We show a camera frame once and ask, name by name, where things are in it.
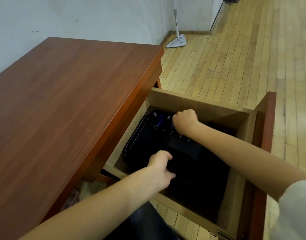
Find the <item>white wall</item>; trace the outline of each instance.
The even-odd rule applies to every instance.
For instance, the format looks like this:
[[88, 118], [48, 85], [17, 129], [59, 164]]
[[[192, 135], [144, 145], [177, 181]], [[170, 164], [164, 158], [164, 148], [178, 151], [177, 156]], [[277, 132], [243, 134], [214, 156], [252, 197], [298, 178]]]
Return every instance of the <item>white wall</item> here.
[[214, 0], [214, 4], [213, 4], [213, 12], [212, 12], [212, 21], [211, 21], [211, 26], [210, 29], [212, 28], [212, 25], [215, 21], [215, 18], [217, 16], [217, 14], [220, 11], [220, 8], [222, 6], [223, 0]]
[[[166, 0], [170, 30], [175, 30], [173, 0]], [[179, 30], [210, 31], [214, 0], [176, 0]]]
[[166, 13], [166, 0], [0, 0], [0, 72], [48, 36], [159, 44]]

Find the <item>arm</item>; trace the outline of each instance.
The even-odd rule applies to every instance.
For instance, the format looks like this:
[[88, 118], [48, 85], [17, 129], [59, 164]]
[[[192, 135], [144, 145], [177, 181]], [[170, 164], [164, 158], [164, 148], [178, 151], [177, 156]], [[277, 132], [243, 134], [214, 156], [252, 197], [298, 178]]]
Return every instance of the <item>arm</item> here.
[[40, 224], [21, 240], [103, 239], [157, 192], [175, 174], [166, 169], [172, 156], [159, 151], [148, 166]]
[[276, 201], [293, 183], [306, 180], [306, 173], [285, 160], [233, 136], [203, 125], [194, 110], [173, 116], [178, 133], [211, 150], [247, 180], [265, 191]]

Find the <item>white sleeve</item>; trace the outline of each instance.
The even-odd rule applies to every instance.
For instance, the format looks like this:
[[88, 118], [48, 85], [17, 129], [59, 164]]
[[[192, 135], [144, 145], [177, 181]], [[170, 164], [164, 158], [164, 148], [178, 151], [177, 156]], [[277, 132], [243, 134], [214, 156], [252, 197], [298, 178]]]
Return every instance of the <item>white sleeve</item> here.
[[306, 240], [306, 181], [292, 184], [279, 200], [280, 215], [271, 240]]

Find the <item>wooden floor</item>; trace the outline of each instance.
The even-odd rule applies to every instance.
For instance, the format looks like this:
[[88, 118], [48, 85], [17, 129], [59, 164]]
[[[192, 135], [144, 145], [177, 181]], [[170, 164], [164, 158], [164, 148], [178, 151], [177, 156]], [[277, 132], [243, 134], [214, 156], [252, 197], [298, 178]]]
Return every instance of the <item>wooden floor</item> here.
[[[165, 49], [162, 88], [249, 109], [277, 92], [272, 153], [306, 172], [306, 0], [241, 0], [225, 7], [212, 35], [186, 38], [186, 46]], [[152, 203], [188, 240], [211, 238]], [[268, 197], [264, 239], [278, 214]]]

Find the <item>black pants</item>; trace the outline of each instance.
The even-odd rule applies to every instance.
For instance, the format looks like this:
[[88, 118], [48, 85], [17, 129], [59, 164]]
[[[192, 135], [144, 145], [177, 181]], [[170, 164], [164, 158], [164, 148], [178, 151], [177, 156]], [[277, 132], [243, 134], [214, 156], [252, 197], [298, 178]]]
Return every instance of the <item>black pants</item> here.
[[178, 240], [150, 202], [141, 206], [105, 238], [118, 239]]

